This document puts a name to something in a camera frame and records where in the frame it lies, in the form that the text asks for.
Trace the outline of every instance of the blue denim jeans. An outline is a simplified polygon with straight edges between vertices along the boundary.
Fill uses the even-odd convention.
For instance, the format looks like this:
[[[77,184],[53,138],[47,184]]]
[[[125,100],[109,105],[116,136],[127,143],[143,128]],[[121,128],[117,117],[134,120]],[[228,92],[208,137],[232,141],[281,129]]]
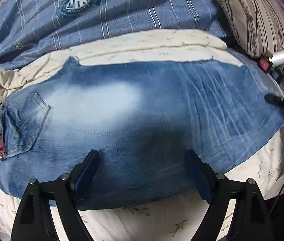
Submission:
[[[79,209],[147,203],[188,191],[184,153],[227,172],[264,146],[284,110],[247,66],[218,61],[86,67],[70,58],[0,106],[0,189],[56,179],[91,149],[101,163]]]

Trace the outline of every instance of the beige striped pillow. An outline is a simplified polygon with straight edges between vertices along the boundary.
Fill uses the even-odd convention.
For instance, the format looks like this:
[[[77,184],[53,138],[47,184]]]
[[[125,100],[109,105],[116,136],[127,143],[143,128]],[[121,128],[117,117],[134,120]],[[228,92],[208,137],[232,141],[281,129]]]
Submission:
[[[284,11],[276,0],[218,0],[242,49],[252,58],[284,49]]]

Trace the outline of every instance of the white bed sheet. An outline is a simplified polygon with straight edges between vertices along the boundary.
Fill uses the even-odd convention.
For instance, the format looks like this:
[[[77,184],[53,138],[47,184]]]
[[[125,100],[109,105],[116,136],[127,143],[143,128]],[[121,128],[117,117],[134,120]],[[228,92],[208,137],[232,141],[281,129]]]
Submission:
[[[23,87],[54,75],[63,62],[76,55],[82,65],[131,61],[196,61],[216,59],[242,64],[228,52],[220,39],[197,30],[152,30],[55,51],[22,70],[0,71],[0,102]],[[229,171],[232,180],[256,180],[263,196],[276,182],[284,167],[284,127],[247,161]],[[0,238],[10,240],[19,199],[0,190]],[[230,226],[235,202],[231,201],[219,238]],[[96,241],[190,240],[208,208],[196,191],[134,207],[80,211],[84,224]],[[68,240],[56,207],[51,208],[60,240]]]

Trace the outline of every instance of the striped blue fabric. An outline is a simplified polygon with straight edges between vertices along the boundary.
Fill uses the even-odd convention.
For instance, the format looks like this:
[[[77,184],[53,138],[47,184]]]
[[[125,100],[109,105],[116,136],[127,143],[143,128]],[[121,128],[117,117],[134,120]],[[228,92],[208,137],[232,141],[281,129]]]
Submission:
[[[201,29],[231,38],[216,0],[102,0],[77,17],[58,17],[62,0],[8,0],[0,7],[0,69],[43,54],[141,30]]]

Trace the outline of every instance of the blue object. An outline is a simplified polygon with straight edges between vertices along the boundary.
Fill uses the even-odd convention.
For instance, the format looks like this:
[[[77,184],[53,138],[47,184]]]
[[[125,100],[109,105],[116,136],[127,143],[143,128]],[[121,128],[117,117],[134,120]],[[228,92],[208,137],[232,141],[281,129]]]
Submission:
[[[0,106],[5,157],[0,189],[21,198],[30,177],[56,179],[100,153],[79,209],[159,200],[194,188],[185,151],[225,173],[284,125],[257,71],[218,61],[81,66],[70,58],[50,79]]]
[[[64,2],[3,3],[0,69],[22,68],[51,51],[142,30],[200,29],[234,40],[216,0],[96,0],[98,5],[79,4],[80,15],[75,12],[73,17],[66,17]]]

